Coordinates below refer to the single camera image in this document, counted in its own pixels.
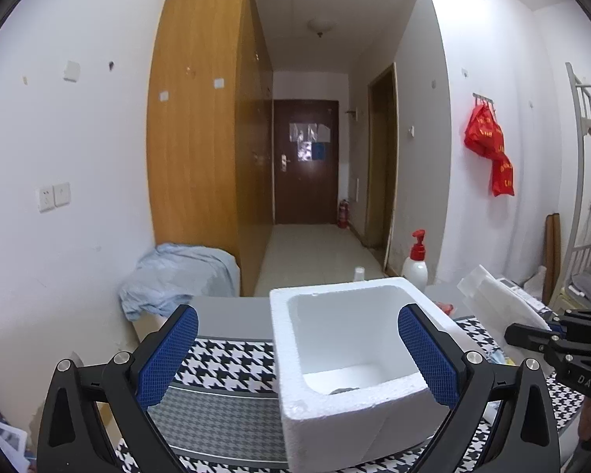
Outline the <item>grey sock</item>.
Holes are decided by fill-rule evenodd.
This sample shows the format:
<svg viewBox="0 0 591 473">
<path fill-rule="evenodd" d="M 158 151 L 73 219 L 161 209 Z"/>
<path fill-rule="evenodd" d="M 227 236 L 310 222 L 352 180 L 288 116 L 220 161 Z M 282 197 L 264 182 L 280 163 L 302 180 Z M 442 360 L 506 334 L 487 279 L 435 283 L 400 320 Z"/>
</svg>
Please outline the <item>grey sock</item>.
<svg viewBox="0 0 591 473">
<path fill-rule="evenodd" d="M 338 387 L 337 389 L 333 390 L 329 395 L 338 395 L 342 393 L 348 393 L 352 391 L 358 390 L 358 387 Z"/>
</svg>

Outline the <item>wall hook rack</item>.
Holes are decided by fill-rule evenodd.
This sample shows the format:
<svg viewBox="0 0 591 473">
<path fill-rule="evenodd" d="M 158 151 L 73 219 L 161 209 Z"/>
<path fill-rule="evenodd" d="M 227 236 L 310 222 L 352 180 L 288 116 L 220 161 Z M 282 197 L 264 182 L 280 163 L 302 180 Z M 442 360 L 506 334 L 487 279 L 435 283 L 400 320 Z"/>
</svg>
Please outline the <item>wall hook rack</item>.
<svg viewBox="0 0 591 473">
<path fill-rule="evenodd" d="M 473 98 L 474 98 L 474 101 L 476 102 L 476 104 L 478 104 L 479 102 L 483 102 L 484 104 L 494 106 L 494 101 L 488 96 L 483 96 L 478 93 L 473 93 Z"/>
</svg>

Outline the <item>light blue cloth pile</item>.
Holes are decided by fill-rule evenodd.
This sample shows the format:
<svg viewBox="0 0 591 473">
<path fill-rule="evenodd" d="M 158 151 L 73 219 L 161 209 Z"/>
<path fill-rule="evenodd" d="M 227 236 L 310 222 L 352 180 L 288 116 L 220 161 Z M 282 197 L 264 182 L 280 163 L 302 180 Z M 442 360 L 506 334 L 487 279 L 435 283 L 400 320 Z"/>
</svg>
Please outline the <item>light blue cloth pile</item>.
<svg viewBox="0 0 591 473">
<path fill-rule="evenodd" d="M 139 260 L 118 296 L 127 320 L 144 313 L 171 316 L 195 297 L 238 297 L 240 268 L 234 255 L 215 248 L 160 244 Z"/>
</svg>

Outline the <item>wooden wardrobe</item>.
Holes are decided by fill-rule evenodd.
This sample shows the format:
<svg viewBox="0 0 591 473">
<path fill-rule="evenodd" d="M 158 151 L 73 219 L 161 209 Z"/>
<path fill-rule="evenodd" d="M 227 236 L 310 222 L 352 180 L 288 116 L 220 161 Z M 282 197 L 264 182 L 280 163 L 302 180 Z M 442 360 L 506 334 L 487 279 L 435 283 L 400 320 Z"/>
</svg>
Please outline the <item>wooden wardrobe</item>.
<svg viewBox="0 0 591 473">
<path fill-rule="evenodd" d="M 242 296 L 271 234 L 272 75 L 255 0 L 165 0 L 146 121 L 154 239 L 234 255 Z"/>
</svg>

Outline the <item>wall socket pair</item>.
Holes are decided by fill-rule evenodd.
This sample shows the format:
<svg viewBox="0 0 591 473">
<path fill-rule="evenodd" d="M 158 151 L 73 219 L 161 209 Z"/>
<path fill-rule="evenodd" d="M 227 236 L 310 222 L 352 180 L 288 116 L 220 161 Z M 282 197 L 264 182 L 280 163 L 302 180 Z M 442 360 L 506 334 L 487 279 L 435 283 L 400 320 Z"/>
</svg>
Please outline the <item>wall socket pair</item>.
<svg viewBox="0 0 591 473">
<path fill-rule="evenodd" d="M 41 187 L 36 191 L 39 212 L 67 206 L 71 202 L 71 186 L 68 182 Z"/>
</svg>

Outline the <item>white tissue pack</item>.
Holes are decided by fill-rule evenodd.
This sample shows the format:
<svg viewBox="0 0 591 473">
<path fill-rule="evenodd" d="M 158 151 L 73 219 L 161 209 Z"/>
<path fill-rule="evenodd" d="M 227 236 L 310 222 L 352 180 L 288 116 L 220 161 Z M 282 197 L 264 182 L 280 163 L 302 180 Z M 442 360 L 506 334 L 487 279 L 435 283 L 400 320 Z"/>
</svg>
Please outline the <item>white tissue pack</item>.
<svg viewBox="0 0 591 473">
<path fill-rule="evenodd" d="M 471 310 L 507 357 L 521 361 L 523 349 L 506 343 L 505 332 L 512 324 L 549 330 L 546 321 L 510 288 L 479 265 L 457 285 Z"/>
</svg>

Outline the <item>red snack packet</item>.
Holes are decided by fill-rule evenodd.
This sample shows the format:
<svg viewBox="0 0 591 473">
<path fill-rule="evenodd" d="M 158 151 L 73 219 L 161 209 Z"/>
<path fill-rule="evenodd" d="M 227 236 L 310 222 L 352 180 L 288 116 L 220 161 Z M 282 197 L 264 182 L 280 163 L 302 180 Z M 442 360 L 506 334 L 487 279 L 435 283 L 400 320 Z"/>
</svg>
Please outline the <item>red snack packet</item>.
<svg viewBox="0 0 591 473">
<path fill-rule="evenodd" d="M 452 304 L 445 304 L 445 303 L 437 303 L 437 306 L 446 314 L 446 315 L 451 315 L 453 314 L 453 311 L 455 310 L 455 308 L 453 307 Z"/>
</svg>

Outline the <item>wooden boards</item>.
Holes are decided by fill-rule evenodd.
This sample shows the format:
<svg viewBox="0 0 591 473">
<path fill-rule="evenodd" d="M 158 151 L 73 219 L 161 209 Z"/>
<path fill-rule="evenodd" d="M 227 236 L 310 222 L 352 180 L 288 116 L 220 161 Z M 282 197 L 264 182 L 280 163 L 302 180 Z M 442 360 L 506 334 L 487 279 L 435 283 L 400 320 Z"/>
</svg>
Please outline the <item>wooden boards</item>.
<svg viewBox="0 0 591 473">
<path fill-rule="evenodd" d="M 545 305 L 550 305 L 561 273 L 561 218 L 558 212 L 546 216 L 543 266 L 546 267 L 546 276 L 543 282 L 542 301 Z"/>
</svg>

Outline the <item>red fire extinguisher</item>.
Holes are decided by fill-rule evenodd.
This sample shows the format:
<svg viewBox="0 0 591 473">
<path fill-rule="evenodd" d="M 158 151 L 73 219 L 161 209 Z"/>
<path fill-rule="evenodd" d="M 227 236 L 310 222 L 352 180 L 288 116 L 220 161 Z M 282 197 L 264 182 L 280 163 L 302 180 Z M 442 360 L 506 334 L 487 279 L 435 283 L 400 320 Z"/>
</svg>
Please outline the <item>red fire extinguisher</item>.
<svg viewBox="0 0 591 473">
<path fill-rule="evenodd" d="M 341 200 L 338 204 L 337 211 L 337 225 L 341 229 L 345 229 L 349 223 L 349 202 L 347 200 Z"/>
</svg>

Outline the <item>houndstooth table mat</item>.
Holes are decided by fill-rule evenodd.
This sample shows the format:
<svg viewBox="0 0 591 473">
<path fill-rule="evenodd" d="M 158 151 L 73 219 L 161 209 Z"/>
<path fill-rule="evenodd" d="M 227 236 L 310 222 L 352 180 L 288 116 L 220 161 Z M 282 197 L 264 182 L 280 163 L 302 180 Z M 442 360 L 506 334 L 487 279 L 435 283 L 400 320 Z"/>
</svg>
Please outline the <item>houndstooth table mat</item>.
<svg viewBox="0 0 591 473">
<path fill-rule="evenodd" d="M 253 318 L 256 330 L 199 316 L 198 337 L 171 386 L 147 409 L 185 472 L 290 472 L 268 319 Z M 554 377 L 548 389 L 558 434 L 573 451 L 584 398 Z M 412 446 L 396 440 L 392 455 L 337 472 L 411 472 L 429 438 Z"/>
</svg>

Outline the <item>dark brown door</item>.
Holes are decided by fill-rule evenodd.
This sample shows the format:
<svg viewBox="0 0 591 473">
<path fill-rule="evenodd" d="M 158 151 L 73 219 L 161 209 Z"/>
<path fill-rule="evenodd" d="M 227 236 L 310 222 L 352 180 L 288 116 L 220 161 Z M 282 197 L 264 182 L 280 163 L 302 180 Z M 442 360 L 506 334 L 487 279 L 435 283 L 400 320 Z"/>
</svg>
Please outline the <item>dark brown door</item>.
<svg viewBox="0 0 591 473">
<path fill-rule="evenodd" d="M 339 102 L 276 99 L 273 110 L 275 222 L 335 223 Z"/>
</svg>

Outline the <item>ceiling lamp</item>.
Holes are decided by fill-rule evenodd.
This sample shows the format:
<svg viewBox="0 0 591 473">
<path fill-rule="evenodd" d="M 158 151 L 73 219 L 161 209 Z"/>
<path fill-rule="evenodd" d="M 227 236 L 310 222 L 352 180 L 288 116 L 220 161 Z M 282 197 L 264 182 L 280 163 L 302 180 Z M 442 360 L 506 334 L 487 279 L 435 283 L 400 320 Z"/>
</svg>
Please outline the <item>ceiling lamp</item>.
<svg viewBox="0 0 591 473">
<path fill-rule="evenodd" d="M 315 33 L 316 36 L 322 37 L 329 33 L 336 27 L 336 22 L 332 19 L 315 17 L 307 22 L 307 29 Z"/>
</svg>

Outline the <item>white styrofoam box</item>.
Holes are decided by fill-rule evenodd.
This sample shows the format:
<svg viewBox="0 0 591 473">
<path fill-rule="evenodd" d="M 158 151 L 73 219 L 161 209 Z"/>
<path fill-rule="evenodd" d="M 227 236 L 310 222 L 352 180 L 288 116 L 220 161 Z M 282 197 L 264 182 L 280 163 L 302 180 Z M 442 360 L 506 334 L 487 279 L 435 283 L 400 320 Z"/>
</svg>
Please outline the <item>white styrofoam box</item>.
<svg viewBox="0 0 591 473">
<path fill-rule="evenodd" d="M 328 472 L 432 436 L 448 412 L 398 333 L 417 303 L 464 351 L 476 343 L 403 277 L 270 292 L 275 375 L 288 466 Z M 338 387 L 356 391 L 329 395 Z"/>
</svg>

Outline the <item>red hanging bags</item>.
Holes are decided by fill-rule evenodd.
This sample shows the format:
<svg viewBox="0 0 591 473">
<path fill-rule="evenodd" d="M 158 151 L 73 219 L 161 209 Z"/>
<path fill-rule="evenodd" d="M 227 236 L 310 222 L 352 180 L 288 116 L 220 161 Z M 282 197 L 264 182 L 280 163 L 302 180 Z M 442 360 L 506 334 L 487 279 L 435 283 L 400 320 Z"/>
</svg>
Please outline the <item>red hanging bags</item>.
<svg viewBox="0 0 591 473">
<path fill-rule="evenodd" d="M 505 152 L 505 139 L 488 101 L 477 101 L 464 131 L 464 145 L 491 162 L 494 197 L 515 195 L 515 172 Z"/>
</svg>

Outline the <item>wooden door frame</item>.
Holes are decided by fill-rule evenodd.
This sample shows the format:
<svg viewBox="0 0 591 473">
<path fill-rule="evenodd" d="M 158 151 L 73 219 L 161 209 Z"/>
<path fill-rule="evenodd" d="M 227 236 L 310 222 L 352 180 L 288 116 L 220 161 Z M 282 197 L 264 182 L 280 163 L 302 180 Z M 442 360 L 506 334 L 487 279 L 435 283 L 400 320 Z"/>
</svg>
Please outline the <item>wooden door frame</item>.
<svg viewBox="0 0 591 473">
<path fill-rule="evenodd" d="M 368 185 L 364 244 L 387 271 L 397 185 L 397 75 L 393 63 L 368 86 Z"/>
</svg>

